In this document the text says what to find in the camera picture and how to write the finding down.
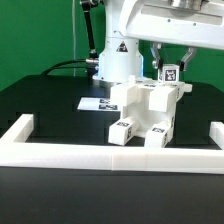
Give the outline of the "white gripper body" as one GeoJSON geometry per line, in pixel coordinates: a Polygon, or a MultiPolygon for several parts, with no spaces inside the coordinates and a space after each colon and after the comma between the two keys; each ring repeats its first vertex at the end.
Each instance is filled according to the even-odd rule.
{"type": "Polygon", "coordinates": [[[123,36],[190,47],[224,50],[224,0],[125,0],[119,20],[123,36]]]}

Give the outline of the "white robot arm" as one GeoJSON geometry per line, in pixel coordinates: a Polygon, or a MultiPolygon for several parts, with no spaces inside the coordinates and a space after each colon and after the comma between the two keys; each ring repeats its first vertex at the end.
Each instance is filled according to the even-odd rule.
{"type": "Polygon", "coordinates": [[[143,76],[139,42],[152,43],[153,67],[162,67],[158,48],[183,45],[184,71],[198,48],[224,50],[224,0],[102,0],[106,12],[105,48],[93,80],[102,85],[143,76]]]}

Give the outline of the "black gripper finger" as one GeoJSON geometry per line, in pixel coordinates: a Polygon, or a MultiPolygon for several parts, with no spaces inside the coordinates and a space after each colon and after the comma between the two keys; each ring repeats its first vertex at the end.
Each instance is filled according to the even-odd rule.
{"type": "Polygon", "coordinates": [[[159,77],[162,77],[162,69],[163,69],[163,63],[164,63],[163,58],[159,54],[159,50],[161,49],[161,47],[162,47],[162,44],[158,42],[153,42],[150,47],[152,56],[154,58],[152,62],[152,66],[154,69],[158,70],[159,77]]]}
{"type": "Polygon", "coordinates": [[[182,59],[178,61],[179,70],[181,72],[187,69],[188,63],[193,59],[196,52],[197,49],[195,47],[189,47],[185,55],[182,57],[182,59]]]}

